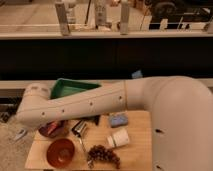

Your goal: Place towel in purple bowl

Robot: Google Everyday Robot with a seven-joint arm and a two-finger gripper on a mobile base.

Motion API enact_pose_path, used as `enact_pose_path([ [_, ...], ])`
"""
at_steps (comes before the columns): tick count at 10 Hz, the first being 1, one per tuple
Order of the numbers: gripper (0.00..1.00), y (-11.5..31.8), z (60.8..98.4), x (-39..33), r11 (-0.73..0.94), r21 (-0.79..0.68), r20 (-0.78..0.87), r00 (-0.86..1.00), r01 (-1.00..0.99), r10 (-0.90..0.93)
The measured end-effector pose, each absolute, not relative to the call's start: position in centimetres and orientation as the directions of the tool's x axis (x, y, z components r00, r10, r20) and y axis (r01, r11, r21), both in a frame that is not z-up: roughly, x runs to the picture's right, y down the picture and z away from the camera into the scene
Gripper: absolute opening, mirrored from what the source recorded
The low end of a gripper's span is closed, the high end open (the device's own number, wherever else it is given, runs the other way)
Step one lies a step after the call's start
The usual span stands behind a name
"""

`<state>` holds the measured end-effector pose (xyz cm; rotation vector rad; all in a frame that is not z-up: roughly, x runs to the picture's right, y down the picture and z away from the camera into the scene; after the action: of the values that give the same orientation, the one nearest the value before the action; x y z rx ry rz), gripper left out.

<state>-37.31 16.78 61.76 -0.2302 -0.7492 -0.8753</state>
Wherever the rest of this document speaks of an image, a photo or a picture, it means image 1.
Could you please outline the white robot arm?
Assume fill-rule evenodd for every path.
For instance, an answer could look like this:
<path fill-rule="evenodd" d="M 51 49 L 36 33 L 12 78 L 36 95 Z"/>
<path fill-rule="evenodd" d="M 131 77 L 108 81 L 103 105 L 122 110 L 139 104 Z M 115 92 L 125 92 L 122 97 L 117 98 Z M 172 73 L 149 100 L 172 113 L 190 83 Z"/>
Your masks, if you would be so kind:
<path fill-rule="evenodd" d="M 122 80 L 51 100 L 50 89 L 26 87 L 17 119 L 29 127 L 124 110 L 151 114 L 153 171 L 213 171 L 213 92 L 185 76 Z"/>

